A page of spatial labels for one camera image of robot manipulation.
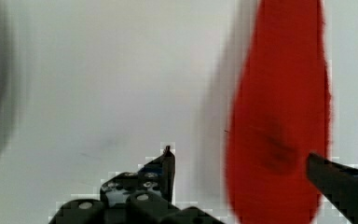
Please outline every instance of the white background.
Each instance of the white background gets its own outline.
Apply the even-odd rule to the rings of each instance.
[[[0,0],[0,224],[48,223],[115,172],[176,155],[175,201],[233,222],[227,115],[256,1]],[[358,1],[325,3],[333,156],[358,164]],[[330,203],[317,223],[346,223]]]

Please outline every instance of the black mechanical part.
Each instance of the black mechanical part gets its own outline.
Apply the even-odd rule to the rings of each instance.
[[[106,181],[100,189],[100,199],[107,207],[104,220],[109,224],[126,221],[125,202],[136,192],[148,190],[172,201],[175,157],[166,146],[162,155],[147,163],[137,173],[122,173]]]
[[[126,218],[128,224],[222,224],[197,207],[180,210],[151,191],[137,192],[128,198]]]
[[[104,210],[98,200],[73,200],[64,204],[49,224],[104,224]]]
[[[353,224],[358,224],[358,169],[308,156],[309,181]]]

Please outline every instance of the white surface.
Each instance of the white surface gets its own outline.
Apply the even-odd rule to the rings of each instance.
[[[0,153],[0,224],[48,223],[63,202],[98,198],[104,180],[137,170],[164,143],[174,143],[176,204],[234,220],[221,159],[255,1],[0,0],[0,7],[20,77],[12,83],[20,86],[19,117]],[[358,2],[326,7],[333,156],[358,163]],[[328,214],[318,223],[342,223]]]

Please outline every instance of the red object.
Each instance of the red object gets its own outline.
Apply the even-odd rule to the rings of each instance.
[[[330,93],[319,0],[262,0],[227,142],[228,200],[246,224],[302,224],[320,195],[306,177],[327,156]]]

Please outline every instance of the screw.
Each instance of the screw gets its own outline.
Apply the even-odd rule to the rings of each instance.
[[[152,182],[146,182],[146,183],[144,183],[144,187],[146,187],[146,188],[152,187]]]
[[[115,182],[109,182],[109,183],[107,183],[107,187],[108,187],[108,188],[114,188],[115,186],[117,186],[117,183],[115,183]]]
[[[141,194],[138,197],[136,197],[136,199],[139,201],[146,201],[147,199],[149,199],[149,196],[147,196],[147,194]]]
[[[133,175],[136,175],[136,173],[126,173],[126,174],[124,174],[124,175],[126,175],[126,176],[133,176]]]
[[[156,177],[157,175],[155,173],[146,173],[145,176],[147,178],[153,178],[153,177]]]
[[[79,205],[80,209],[89,209],[91,207],[92,207],[92,203],[89,203],[89,202],[84,202]]]
[[[109,188],[107,186],[102,186],[101,189],[105,192],[112,190],[111,188]]]

